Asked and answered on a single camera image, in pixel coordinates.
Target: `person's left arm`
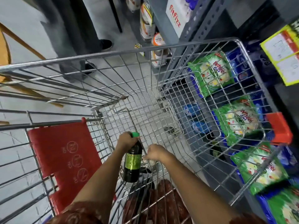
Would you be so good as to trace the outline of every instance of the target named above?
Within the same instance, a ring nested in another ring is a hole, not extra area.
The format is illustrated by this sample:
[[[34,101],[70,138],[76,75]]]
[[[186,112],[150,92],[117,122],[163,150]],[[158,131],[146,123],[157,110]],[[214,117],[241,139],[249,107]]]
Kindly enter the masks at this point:
[[[139,137],[132,138],[129,132],[121,134],[113,153],[84,185],[72,204],[81,201],[96,202],[103,224],[108,223],[122,157],[138,139]]]

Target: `dark glass bottle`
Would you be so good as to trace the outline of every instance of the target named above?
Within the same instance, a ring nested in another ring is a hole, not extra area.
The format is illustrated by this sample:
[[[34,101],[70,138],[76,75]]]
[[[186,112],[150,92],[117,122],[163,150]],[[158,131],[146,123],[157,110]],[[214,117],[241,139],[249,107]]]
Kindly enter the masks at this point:
[[[138,132],[132,132],[131,137],[139,137]],[[126,153],[125,165],[123,168],[123,180],[125,182],[136,182],[139,178],[139,171],[141,166],[142,145],[140,141],[130,148]]]

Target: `white tiled floor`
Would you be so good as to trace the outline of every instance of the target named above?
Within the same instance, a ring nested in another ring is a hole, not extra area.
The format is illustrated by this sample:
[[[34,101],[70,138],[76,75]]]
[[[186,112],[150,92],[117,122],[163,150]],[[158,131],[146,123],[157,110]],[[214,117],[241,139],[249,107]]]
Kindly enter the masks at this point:
[[[120,34],[114,20],[112,11],[110,9],[108,0],[84,0],[88,11],[91,15],[91,18],[94,22],[96,31],[98,33],[99,38],[109,38],[114,41],[113,50],[128,50],[133,49],[134,44],[137,42],[134,37],[129,23],[123,17],[122,13],[118,11],[119,18],[121,20],[121,25],[123,29],[123,33]],[[118,0],[114,0],[117,9],[119,9]],[[16,33],[19,37],[21,37],[24,41],[30,44],[33,48],[38,50],[42,55],[46,58],[55,58],[56,54],[50,44],[50,41],[47,37],[47,34],[44,31],[43,26],[40,24],[40,21],[44,21],[43,15],[34,9],[33,7],[27,5],[22,0],[0,0],[0,22],[10,28],[14,33]],[[28,62],[35,61],[38,58],[15,42],[10,37],[7,37],[7,41],[9,43],[10,52],[12,55],[12,62]],[[136,62],[135,54],[129,54],[122,56],[126,63]],[[109,66],[102,59],[94,59],[92,60],[98,67]],[[107,58],[107,62],[111,66],[116,66],[123,64],[122,60],[119,57],[109,57]],[[115,70],[123,77],[125,81],[132,80],[134,78],[140,78],[141,73],[145,77],[144,80],[139,79],[137,81],[129,82],[128,84],[122,84],[121,86],[112,86],[110,89],[105,89],[106,92],[110,92],[112,94],[126,93],[130,90],[135,90],[138,87],[143,87],[145,84],[149,86],[151,84],[157,83],[155,78],[151,79],[150,76],[150,66],[149,64],[141,64],[139,65],[131,65],[129,70],[131,71],[133,77],[126,67],[118,67]],[[31,69],[32,72],[38,73],[40,75],[52,75],[56,74],[51,71],[46,71],[45,68],[41,70],[40,67],[35,69]],[[85,89],[93,89],[103,87],[103,85],[99,82],[104,83],[105,85],[113,85],[114,83],[120,83],[123,80],[117,75],[117,73],[112,69],[107,69],[103,71],[103,74],[108,75],[105,77],[100,73],[92,74],[97,81],[92,80],[90,78],[86,79],[85,82],[89,85],[84,85]],[[62,82],[66,82],[61,77],[56,78]],[[31,87],[39,88],[38,85],[32,85]],[[1,88],[2,90],[11,90],[11,88]],[[64,95],[70,95],[68,92],[62,92],[57,89],[48,88],[49,92],[57,92]],[[188,158],[188,154],[191,153],[186,141],[183,137],[174,139],[173,136],[166,135],[163,127],[166,125],[170,125],[173,127],[179,128],[176,120],[173,118],[173,113],[162,113],[159,110],[159,106],[157,105],[156,98],[159,97],[157,91],[148,90],[147,92],[140,92],[139,94],[134,94],[130,96],[128,99],[119,102],[116,105],[116,109],[121,109],[127,107],[130,110],[134,110],[131,112],[133,117],[133,122],[129,119],[128,113],[123,113],[118,117],[114,118],[106,118],[105,124],[108,130],[109,135],[111,136],[111,140],[115,146],[116,137],[120,132],[124,130],[132,130],[135,131],[134,126],[136,126],[136,130],[140,131],[143,135],[147,135],[143,137],[144,147],[151,143],[159,142],[160,144],[165,144],[166,148],[172,152],[174,152],[178,158],[185,159]],[[54,105],[47,104],[41,101],[33,101],[33,100],[24,100],[17,98],[8,98],[8,97],[0,97],[0,106],[2,109],[11,109],[11,110],[29,110],[29,111],[43,111],[43,112],[56,112],[56,113],[79,113],[79,114],[91,114],[89,108],[83,108],[78,106],[70,106],[65,105],[64,108],[58,108]],[[110,109],[106,108],[107,114],[111,114]],[[72,120],[74,117],[68,116],[51,116],[51,115],[32,115],[33,122],[45,122],[45,121],[62,121],[62,120]],[[29,119],[26,114],[15,114],[15,113],[0,113],[0,120],[9,121],[10,124],[20,124],[20,123],[28,123]],[[91,131],[97,130],[97,126],[90,126]],[[94,137],[94,142],[99,143],[104,139],[104,136],[99,131],[94,132],[92,134]],[[22,144],[27,142],[27,138],[23,129],[13,130],[13,131],[4,131],[0,132],[0,140],[1,140],[1,148]],[[106,142],[101,143],[98,146],[98,150],[102,150],[108,148]],[[109,153],[109,149],[106,149],[101,152],[101,157],[107,155]],[[1,165],[16,161],[18,159],[26,158],[31,156],[31,150],[28,145],[1,150],[0,149],[0,185],[6,181],[9,181],[15,177],[23,175],[27,172],[35,170],[37,168],[33,157],[27,158],[22,161],[18,161],[12,163],[10,165],[6,165],[1,167]],[[200,166],[193,159],[188,161],[186,164],[189,168],[192,168],[195,172],[200,170]],[[8,198],[9,196],[25,189],[26,187],[35,184],[40,181],[40,178],[37,172],[29,174],[28,176],[18,179],[9,184],[4,184],[0,186],[0,201]],[[42,185],[38,185],[33,189],[20,194],[14,199],[0,205],[0,220],[7,217],[7,215],[13,213],[15,210],[21,208],[28,202],[31,202],[33,199],[37,198],[41,194],[43,194]],[[17,217],[10,220],[8,223],[32,223],[37,220],[39,216],[43,215],[44,212],[49,209],[47,198],[42,199],[34,206],[29,207],[23,213],[18,215]]]

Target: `circular warning icon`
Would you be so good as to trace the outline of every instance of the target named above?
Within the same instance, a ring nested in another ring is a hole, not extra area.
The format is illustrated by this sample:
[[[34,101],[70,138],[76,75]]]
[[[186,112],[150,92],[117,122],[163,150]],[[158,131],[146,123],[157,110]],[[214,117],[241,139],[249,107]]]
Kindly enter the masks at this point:
[[[72,165],[74,167],[81,167],[83,164],[83,158],[81,155],[74,155],[72,158]]]
[[[78,144],[76,142],[69,142],[66,146],[66,149],[70,153],[75,153],[76,151],[78,151]]]
[[[77,178],[81,182],[86,181],[88,178],[88,170],[86,168],[81,168],[77,173]]]

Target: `green bottle cap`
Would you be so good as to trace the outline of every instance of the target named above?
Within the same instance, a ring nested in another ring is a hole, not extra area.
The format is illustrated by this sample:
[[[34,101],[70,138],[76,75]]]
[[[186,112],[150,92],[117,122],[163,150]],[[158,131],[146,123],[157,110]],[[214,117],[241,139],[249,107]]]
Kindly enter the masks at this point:
[[[138,132],[132,132],[132,137],[139,137],[140,134]]]

